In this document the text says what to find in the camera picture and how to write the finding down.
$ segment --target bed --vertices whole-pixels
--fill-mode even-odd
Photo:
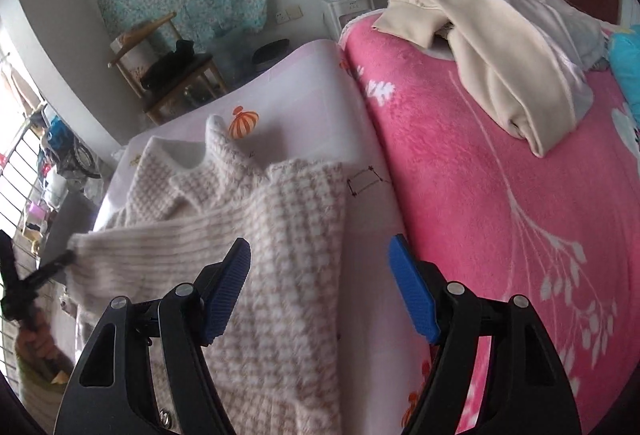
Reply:
[[[121,208],[151,136],[202,141],[216,114],[257,163],[338,160],[348,177],[338,306],[343,432],[400,433],[430,361],[388,268],[390,238],[403,231],[382,150],[351,69],[327,40],[306,44],[244,87],[130,142],[100,208],[100,229]]]
[[[640,361],[638,129],[610,71],[594,105],[545,158],[487,116],[456,64],[361,18],[343,34],[418,258],[477,295],[527,295],[568,374],[584,433]],[[459,430],[474,426],[481,343]]]

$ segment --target silver bolt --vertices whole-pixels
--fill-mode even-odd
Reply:
[[[173,423],[174,421],[171,418],[171,412],[162,408],[162,410],[160,410],[160,424],[162,424],[162,427],[165,429],[171,429],[171,425]]]
[[[175,293],[182,298],[184,298],[185,296],[188,296],[192,292],[193,292],[193,285],[191,285],[191,283],[182,283],[181,285],[178,285],[178,287],[175,288]]]
[[[452,281],[447,284],[447,290],[450,294],[460,296],[465,293],[465,286],[462,285],[462,283],[458,283],[457,281]]]
[[[517,294],[513,297],[513,304],[521,309],[526,309],[529,306],[529,300],[523,295]]]
[[[127,304],[127,299],[124,296],[118,296],[111,300],[111,307],[114,309],[122,309]]]

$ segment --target person's arm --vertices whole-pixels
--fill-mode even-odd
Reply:
[[[15,354],[18,360],[20,381],[20,401],[47,433],[52,434],[56,417],[62,402],[65,385],[52,385],[34,370],[34,358],[54,360],[58,350],[50,326],[42,311],[36,315],[36,331],[20,328],[15,340]]]

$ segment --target blue gripper pad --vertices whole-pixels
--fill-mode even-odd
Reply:
[[[427,285],[415,267],[402,235],[395,235],[389,245],[389,265],[404,299],[404,305],[414,322],[415,330],[430,343],[437,343],[440,327],[436,321],[436,304]]]
[[[244,280],[251,266],[251,248],[244,238],[238,238],[220,262],[220,273],[216,275],[216,289],[212,292],[205,307],[205,324],[202,336],[207,343],[225,333]]]

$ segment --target sweater sleeve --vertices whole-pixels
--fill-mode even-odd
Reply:
[[[17,362],[20,401],[41,428],[52,434],[65,385],[48,383],[20,356]]]

